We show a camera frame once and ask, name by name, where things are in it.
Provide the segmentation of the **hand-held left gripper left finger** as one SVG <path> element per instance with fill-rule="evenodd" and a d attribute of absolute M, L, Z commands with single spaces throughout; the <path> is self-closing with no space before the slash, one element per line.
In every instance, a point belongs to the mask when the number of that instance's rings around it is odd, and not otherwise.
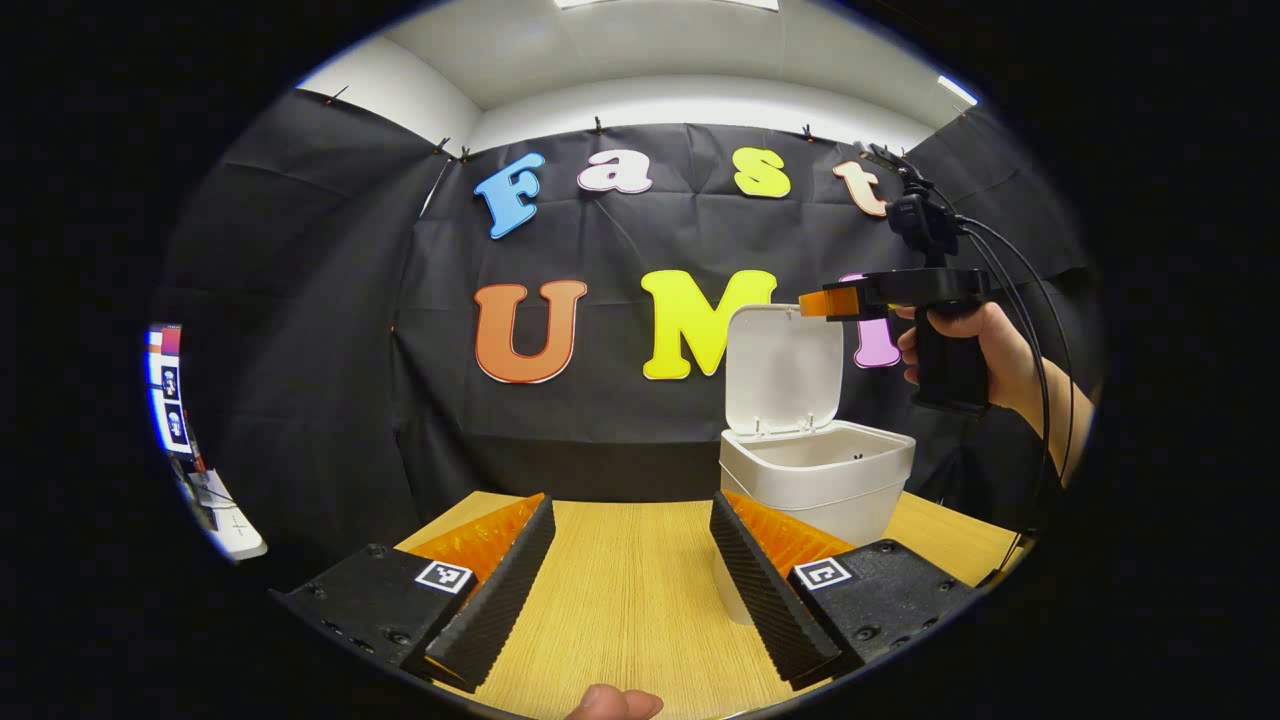
<path fill-rule="evenodd" d="M 539 493 L 411 550 L 366 544 L 274 598 L 397 671 L 472 693 L 489 678 L 556 538 Z"/>

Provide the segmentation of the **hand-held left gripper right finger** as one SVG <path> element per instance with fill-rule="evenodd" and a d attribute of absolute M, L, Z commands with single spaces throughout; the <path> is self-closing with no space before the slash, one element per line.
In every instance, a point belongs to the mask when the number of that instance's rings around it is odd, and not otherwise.
<path fill-rule="evenodd" d="M 855 673 L 975 601 L 975 587 L 896 539 L 852 546 L 731 491 L 709 530 L 782 682 L 795 691 Z"/>

